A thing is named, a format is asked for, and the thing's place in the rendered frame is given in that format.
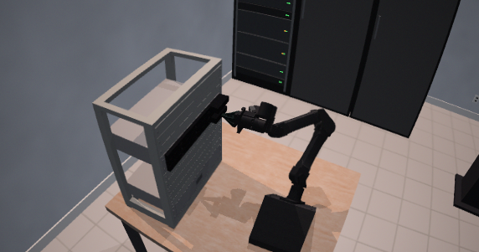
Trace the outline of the grey open-frame rack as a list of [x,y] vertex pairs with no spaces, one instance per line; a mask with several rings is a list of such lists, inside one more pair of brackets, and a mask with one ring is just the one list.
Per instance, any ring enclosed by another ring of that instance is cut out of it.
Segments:
[[[176,81],[174,56],[207,64],[183,84]],[[129,111],[108,104],[163,60],[167,78]],[[127,206],[176,228],[222,161],[221,115],[228,102],[222,59],[170,48],[92,102]],[[106,113],[120,119],[110,126]],[[127,180],[116,149],[143,161]]]

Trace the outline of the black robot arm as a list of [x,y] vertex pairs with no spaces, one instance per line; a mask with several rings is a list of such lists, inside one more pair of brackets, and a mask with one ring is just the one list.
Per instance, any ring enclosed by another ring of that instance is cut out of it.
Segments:
[[[274,138],[281,138],[283,136],[287,136],[293,131],[314,124],[315,128],[312,139],[310,140],[306,150],[304,151],[300,160],[297,162],[296,166],[293,166],[289,173],[289,179],[291,180],[291,183],[293,183],[293,185],[291,185],[290,192],[288,196],[286,196],[286,198],[280,197],[280,200],[284,200],[288,203],[305,204],[305,202],[301,202],[301,197],[304,192],[304,189],[306,188],[306,179],[310,175],[309,172],[311,170],[311,166],[317,154],[319,153],[323,143],[335,131],[336,125],[324,109],[311,110],[311,113],[308,112],[304,115],[297,116],[290,120],[282,121],[284,123],[278,122],[273,125],[276,111],[276,106],[261,101],[260,106],[249,106],[249,110],[245,111],[243,116],[248,116],[252,118],[256,117],[251,126],[252,131],[257,131],[263,134],[267,133],[268,136]],[[319,120],[319,117],[322,119]],[[262,118],[263,120],[260,118]],[[287,200],[288,198],[289,200]]]

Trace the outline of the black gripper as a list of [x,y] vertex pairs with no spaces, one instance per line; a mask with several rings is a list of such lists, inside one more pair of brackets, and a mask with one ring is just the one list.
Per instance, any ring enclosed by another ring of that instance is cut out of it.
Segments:
[[243,128],[252,130],[251,126],[256,118],[243,116],[243,114],[245,113],[245,107],[242,107],[241,110],[242,111],[223,113],[221,115],[232,127],[237,126],[237,133],[241,133]]

